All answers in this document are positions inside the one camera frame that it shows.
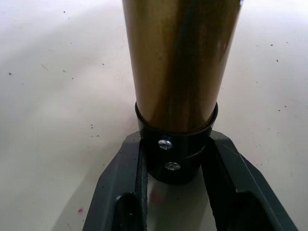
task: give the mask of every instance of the silver screw head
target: silver screw head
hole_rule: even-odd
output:
[[[169,149],[172,148],[172,143],[169,140],[160,140],[160,141],[158,141],[158,146],[161,149],[169,150]]]
[[[165,163],[164,167],[170,171],[176,171],[181,168],[181,166],[178,163],[174,163],[174,162]]]

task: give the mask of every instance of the white floor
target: white floor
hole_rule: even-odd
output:
[[[246,0],[215,123],[301,231],[307,38],[306,0]],[[98,177],[138,129],[134,102],[120,0],[1,0],[0,230],[82,230]]]

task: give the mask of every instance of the gold metal tube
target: gold metal tube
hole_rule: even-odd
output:
[[[213,113],[240,0],[123,0],[137,106],[153,128],[191,133]]]

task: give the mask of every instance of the reflective brass pole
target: reflective brass pole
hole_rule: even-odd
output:
[[[213,113],[239,0],[123,0],[143,119],[166,132],[191,133]]]

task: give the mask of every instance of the screw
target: screw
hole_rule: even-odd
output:
[[[172,143],[168,140],[160,140],[158,142],[158,146],[161,148],[161,149],[164,149],[164,150],[169,150],[172,148]]]
[[[170,171],[176,171],[181,168],[181,166],[178,163],[174,163],[174,162],[165,163],[164,167]]]

